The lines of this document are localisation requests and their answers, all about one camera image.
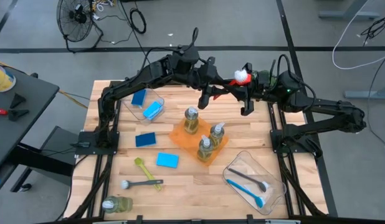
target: red object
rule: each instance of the red object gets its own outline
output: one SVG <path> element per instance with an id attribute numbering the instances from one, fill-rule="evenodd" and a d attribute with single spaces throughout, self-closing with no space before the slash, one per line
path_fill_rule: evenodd
<path id="1" fill-rule="evenodd" d="M 242 86 L 242 85 L 245 85 L 245 84 L 250 83 L 250 81 L 252 81 L 252 75 L 248 73 L 248 77 L 247 77 L 247 79 L 246 79 L 245 81 L 243 81 L 243 82 L 237 82 L 237 80 L 232 80 L 232 81 L 229 83 L 229 85 L 235 85 L 235 84 L 238 84 L 238 85 Z M 221 95 L 213 96 L 213 100 L 218 99 L 218 97 L 220 97 L 220 96 L 221 96 Z"/>
<path id="2" fill-rule="evenodd" d="M 0 115 L 7 115 L 7 111 L 4 109 L 0 109 Z"/>

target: orange mat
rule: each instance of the orange mat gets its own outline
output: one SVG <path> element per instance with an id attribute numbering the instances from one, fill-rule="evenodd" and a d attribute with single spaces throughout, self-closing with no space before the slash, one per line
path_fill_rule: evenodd
<path id="1" fill-rule="evenodd" d="M 223 140 L 220 143 L 219 148 L 216 150 L 213 150 L 213 153 L 208 161 L 203 162 L 199 160 L 197 157 L 199 142 L 202 139 L 203 134 L 206 137 L 209 137 L 212 126 L 201 118 L 198 118 L 198 120 L 199 120 L 199 123 L 198 123 L 197 133 L 189 134 L 184 130 L 184 122 L 186 121 L 186 118 L 184 118 L 169 134 L 169 138 L 172 140 L 173 143 L 177 144 L 180 148 L 187 151 L 193 158 L 195 158 L 195 160 L 199 161 L 201 164 L 204 164 L 205 166 L 209 166 L 212 164 L 213 160 L 220 153 L 220 151 L 222 151 L 223 147 L 229 141 L 229 138 L 226 135 L 223 136 Z"/>

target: blue toothbrush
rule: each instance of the blue toothbrush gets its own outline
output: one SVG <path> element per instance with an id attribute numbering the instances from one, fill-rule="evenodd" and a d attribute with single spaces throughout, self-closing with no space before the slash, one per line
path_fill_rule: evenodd
<path id="1" fill-rule="evenodd" d="M 237 187 L 238 189 L 242 190 L 243 192 L 249 194 L 250 196 L 252 196 L 254 199 L 255 199 L 255 203 L 256 205 L 259 207 L 259 208 L 262 208 L 263 207 L 263 199 L 259 196 L 256 196 L 254 195 L 252 192 L 250 192 L 249 190 L 241 187 L 239 184 L 235 183 L 234 181 L 230 180 L 230 179 L 227 179 L 226 180 L 227 183 L 233 185 L 234 187 Z"/>

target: yellow container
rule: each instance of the yellow container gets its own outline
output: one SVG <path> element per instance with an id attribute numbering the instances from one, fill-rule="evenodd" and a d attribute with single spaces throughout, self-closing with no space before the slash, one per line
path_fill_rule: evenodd
<path id="1" fill-rule="evenodd" d="M 14 75 L 7 73 L 5 69 L 0 66 L 0 92 L 10 90 L 16 84 Z"/>

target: blue block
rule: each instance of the blue block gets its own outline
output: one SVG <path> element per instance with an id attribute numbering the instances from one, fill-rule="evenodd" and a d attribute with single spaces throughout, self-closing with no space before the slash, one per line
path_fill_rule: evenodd
<path id="1" fill-rule="evenodd" d="M 136 147 L 152 146 L 155 144 L 155 133 L 147 133 L 136 136 Z"/>
<path id="2" fill-rule="evenodd" d="M 133 99 L 131 100 L 131 104 L 135 106 L 143 106 L 145 95 L 147 90 L 140 90 L 133 94 Z"/>
<path id="3" fill-rule="evenodd" d="M 179 156 L 169 153 L 160 152 L 156 159 L 157 166 L 165 166 L 170 168 L 177 168 L 179 162 Z"/>
<path id="4" fill-rule="evenodd" d="M 163 105 L 155 101 L 146 110 L 144 110 L 143 115 L 147 119 L 152 120 L 162 111 L 162 109 Z"/>

